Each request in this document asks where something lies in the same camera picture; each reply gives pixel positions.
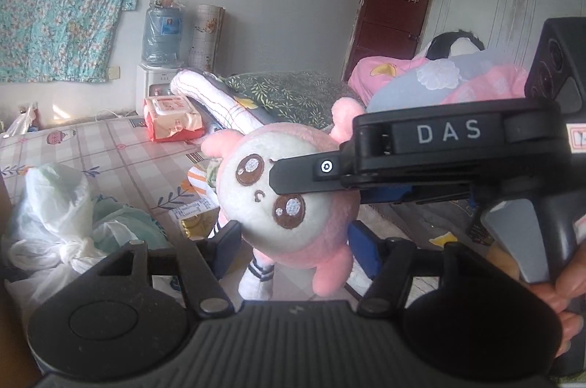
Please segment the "person right hand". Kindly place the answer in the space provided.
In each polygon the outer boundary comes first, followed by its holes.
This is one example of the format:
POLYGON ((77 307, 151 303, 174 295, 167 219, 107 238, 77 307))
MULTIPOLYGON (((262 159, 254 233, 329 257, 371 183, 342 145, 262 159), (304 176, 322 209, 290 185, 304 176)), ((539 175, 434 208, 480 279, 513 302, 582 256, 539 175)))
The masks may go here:
POLYGON ((572 260, 562 271, 554 284, 542 283, 530 285, 529 289, 546 302, 558 315, 562 325, 562 342, 556 353, 559 357, 571 348, 572 339, 584 327, 584 318, 569 311, 570 302, 585 295, 586 255, 585 243, 582 243, 572 260))

